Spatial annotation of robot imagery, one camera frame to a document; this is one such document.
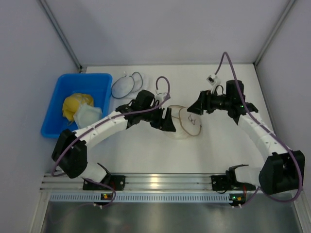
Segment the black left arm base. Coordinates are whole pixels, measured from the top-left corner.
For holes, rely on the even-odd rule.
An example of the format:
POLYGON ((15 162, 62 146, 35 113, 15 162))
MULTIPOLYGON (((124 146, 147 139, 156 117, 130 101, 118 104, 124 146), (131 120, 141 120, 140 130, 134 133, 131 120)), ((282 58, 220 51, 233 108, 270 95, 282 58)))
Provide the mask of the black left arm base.
MULTIPOLYGON (((122 191, 125 187, 125 178, 126 177, 123 175, 108 174, 100 181, 100 183, 110 186, 115 191, 122 191)), ((107 187, 103 187, 101 185, 86 181, 83 184, 83 190, 98 191, 98 190, 109 190, 109 189, 107 187)))

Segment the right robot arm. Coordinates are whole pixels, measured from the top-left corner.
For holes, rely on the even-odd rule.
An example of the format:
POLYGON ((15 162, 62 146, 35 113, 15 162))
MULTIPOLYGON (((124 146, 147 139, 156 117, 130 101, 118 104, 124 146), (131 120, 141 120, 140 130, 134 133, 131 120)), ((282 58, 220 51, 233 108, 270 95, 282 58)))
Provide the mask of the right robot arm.
POLYGON ((210 90, 201 91, 197 101, 187 111, 202 115, 216 110, 226 111, 228 116, 249 136, 259 150, 263 162, 258 166, 246 164, 227 170, 231 183, 259 186, 267 195, 290 190, 300 191, 303 185, 305 156, 297 150, 284 148, 260 117, 254 104, 245 101, 244 85, 240 80, 226 82, 224 94, 217 94, 220 81, 209 76, 210 90))

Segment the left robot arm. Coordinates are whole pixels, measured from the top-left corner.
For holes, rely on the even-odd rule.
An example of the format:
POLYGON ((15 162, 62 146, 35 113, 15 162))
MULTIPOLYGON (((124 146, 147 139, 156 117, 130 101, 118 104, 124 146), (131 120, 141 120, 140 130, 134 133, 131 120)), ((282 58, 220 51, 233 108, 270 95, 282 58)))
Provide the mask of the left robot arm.
POLYGON ((175 132, 171 108, 162 108, 170 99, 169 93, 154 95, 150 91, 139 91, 134 100, 117 107, 111 114, 82 129, 63 130, 52 153, 54 167, 60 167, 63 175, 71 179, 91 179, 107 183, 109 171, 101 164, 88 161, 88 151, 115 133, 129 129, 141 121, 152 128, 175 132))

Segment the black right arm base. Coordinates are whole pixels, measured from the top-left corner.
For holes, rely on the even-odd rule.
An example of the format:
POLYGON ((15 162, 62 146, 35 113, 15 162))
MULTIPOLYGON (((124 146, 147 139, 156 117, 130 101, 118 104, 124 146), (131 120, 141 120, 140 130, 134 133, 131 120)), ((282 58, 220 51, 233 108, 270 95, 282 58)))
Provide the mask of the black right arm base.
POLYGON ((227 175, 212 175, 211 184, 212 190, 217 192, 243 190, 243 186, 241 184, 238 184, 227 175))

